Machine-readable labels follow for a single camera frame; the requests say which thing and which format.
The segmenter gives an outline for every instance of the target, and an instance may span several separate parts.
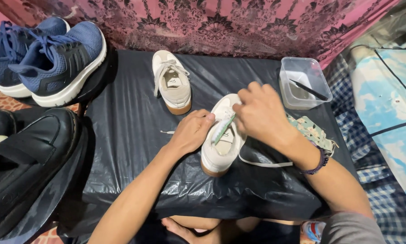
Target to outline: shoe heel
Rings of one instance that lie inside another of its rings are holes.
[[[218,173],[214,173],[214,172],[210,171],[209,169],[206,169],[206,167],[203,165],[203,161],[202,161],[202,160],[200,160],[200,164],[202,165],[203,172],[205,172],[206,175],[212,176],[212,177],[221,177],[221,176],[225,175],[225,174],[227,173],[228,169],[230,168],[230,167],[229,167],[228,169],[226,169],[226,170],[224,170],[224,171],[221,171],[221,172],[218,172]]]
[[[165,105],[167,106],[168,110],[169,110],[172,114],[174,114],[174,115],[182,115],[182,114],[187,113],[187,112],[191,109],[191,103],[192,103],[192,102],[189,102],[189,104],[186,105],[186,106],[183,107],[183,108],[172,108],[172,107],[168,106],[167,103],[166,103]]]

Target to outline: gray sleeve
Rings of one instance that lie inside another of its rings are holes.
[[[359,213],[331,216],[322,233],[321,244],[385,244],[376,221]]]

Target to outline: blue shoelace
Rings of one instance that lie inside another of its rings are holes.
[[[69,44],[71,42],[77,41],[77,39],[70,36],[38,36],[31,31],[30,34],[33,35],[36,40],[42,45],[42,49],[40,49],[39,52],[44,53],[51,62],[54,62],[54,55],[50,46]]]
[[[4,53],[11,60],[16,60],[19,56],[22,56],[17,52],[16,43],[11,43],[9,37],[13,37],[14,40],[18,38],[18,32],[28,31],[28,28],[12,25],[10,21],[1,21],[0,25],[0,43],[4,47]]]

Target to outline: plastic bottle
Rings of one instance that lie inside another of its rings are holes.
[[[310,241],[320,242],[325,226],[325,222],[307,221],[302,224],[302,232],[307,235]]]

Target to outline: plaid cloth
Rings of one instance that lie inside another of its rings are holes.
[[[328,69],[331,108],[384,239],[406,244],[406,194],[355,111],[349,66],[339,55]]]

